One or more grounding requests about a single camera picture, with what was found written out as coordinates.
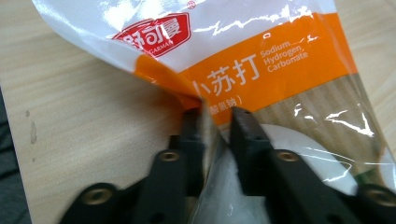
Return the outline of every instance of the orange label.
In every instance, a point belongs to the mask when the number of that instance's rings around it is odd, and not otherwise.
[[[234,105],[256,111],[355,73],[338,16],[314,13],[237,43],[175,76],[186,83],[187,95],[194,88],[206,99],[220,125],[230,121]],[[165,79],[159,85],[171,84]]]

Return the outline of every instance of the clear plastic packaging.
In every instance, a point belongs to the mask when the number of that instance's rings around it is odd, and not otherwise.
[[[227,132],[232,106],[244,107],[269,133],[283,136],[276,142],[309,139],[290,149],[325,183],[346,193],[359,183],[396,189],[394,159],[332,0],[33,2],[78,47],[172,92],[186,108],[203,100],[217,130]],[[226,196],[212,184],[236,184],[229,153],[221,155],[213,159],[204,197]],[[230,175],[210,177],[217,173]]]

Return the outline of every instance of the wooden surface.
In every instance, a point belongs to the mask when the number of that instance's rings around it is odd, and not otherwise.
[[[337,0],[361,78],[396,150],[396,1]],[[0,84],[34,223],[95,182],[125,187],[176,134],[170,95],[51,31],[30,1],[0,2]]]

